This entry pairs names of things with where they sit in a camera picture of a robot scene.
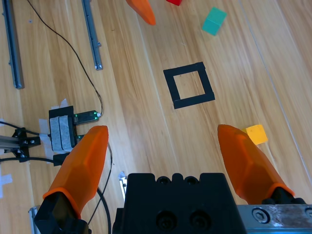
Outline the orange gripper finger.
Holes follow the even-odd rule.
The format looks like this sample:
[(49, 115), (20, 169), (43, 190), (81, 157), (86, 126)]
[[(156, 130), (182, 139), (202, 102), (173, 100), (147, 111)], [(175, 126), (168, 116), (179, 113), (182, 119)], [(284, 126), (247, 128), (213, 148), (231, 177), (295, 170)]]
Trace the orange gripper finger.
[(148, 0), (126, 0), (128, 5), (149, 25), (156, 25), (156, 19)]
[(42, 234), (90, 234), (81, 212), (96, 195), (103, 172), (109, 132), (94, 126), (65, 158), (34, 223)]
[(240, 129), (217, 129), (224, 164), (236, 194), (250, 205), (305, 204), (295, 198), (266, 155)]

